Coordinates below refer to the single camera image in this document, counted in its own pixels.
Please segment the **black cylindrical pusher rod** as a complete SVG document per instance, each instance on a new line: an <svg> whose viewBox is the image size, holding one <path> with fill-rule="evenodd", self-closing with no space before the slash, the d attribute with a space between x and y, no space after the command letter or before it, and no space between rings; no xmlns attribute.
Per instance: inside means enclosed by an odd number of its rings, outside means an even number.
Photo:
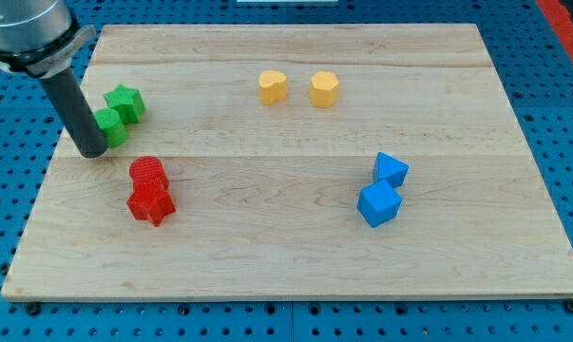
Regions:
<svg viewBox="0 0 573 342"><path fill-rule="evenodd" d="M103 155L108 143L72 70L67 67L39 83L80 154L88 159Z"/></svg>

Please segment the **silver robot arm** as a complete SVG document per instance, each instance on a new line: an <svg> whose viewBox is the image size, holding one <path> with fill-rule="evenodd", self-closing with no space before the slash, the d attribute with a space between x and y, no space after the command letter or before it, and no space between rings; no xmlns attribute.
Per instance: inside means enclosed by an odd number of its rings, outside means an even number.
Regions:
<svg viewBox="0 0 573 342"><path fill-rule="evenodd" d="M0 0L0 69L25 73L45 91L80 154L103 155L108 142L70 69L75 54L96 37L64 0Z"/></svg>

